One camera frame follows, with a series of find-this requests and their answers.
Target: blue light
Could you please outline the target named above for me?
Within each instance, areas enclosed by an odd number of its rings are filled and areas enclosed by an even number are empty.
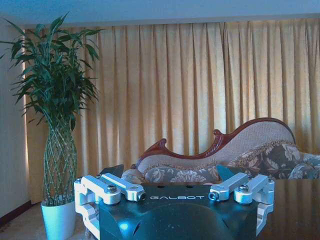
[[[122,230],[127,230],[128,229],[128,223],[121,223],[120,225],[119,225],[119,227],[122,229]]]

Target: white flower pot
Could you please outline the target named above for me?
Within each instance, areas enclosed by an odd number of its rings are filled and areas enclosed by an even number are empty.
[[[45,206],[41,203],[45,232],[48,240],[65,240],[75,231],[75,201],[60,206]]]

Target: bolt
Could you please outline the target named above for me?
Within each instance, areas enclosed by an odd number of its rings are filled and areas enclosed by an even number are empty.
[[[208,197],[212,201],[218,201],[219,194],[217,192],[215,192],[215,191],[212,191],[212,192],[209,193]]]
[[[249,191],[249,186],[246,184],[242,184],[238,189],[240,193],[247,193]]]
[[[109,194],[113,194],[117,191],[117,187],[114,184],[110,184],[106,187],[106,190]]]
[[[147,197],[147,195],[146,195],[145,192],[140,192],[140,193],[138,194],[138,196],[137,196],[137,200],[138,200],[138,201],[143,201],[143,200],[146,199],[146,197]]]

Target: reflective surface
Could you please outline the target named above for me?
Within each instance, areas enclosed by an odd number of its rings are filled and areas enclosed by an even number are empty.
[[[274,211],[258,240],[320,240],[320,180],[277,180]]]

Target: floral cushion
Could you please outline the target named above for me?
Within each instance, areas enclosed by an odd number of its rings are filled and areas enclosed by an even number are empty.
[[[252,177],[262,174],[274,180],[314,179],[320,175],[320,156],[300,152],[291,142],[272,141],[243,153],[227,168],[234,174],[245,172]],[[219,174],[227,173],[223,167],[219,169]]]
[[[220,181],[215,165],[194,169],[171,165],[157,165],[148,168],[144,174],[149,183],[218,183]]]

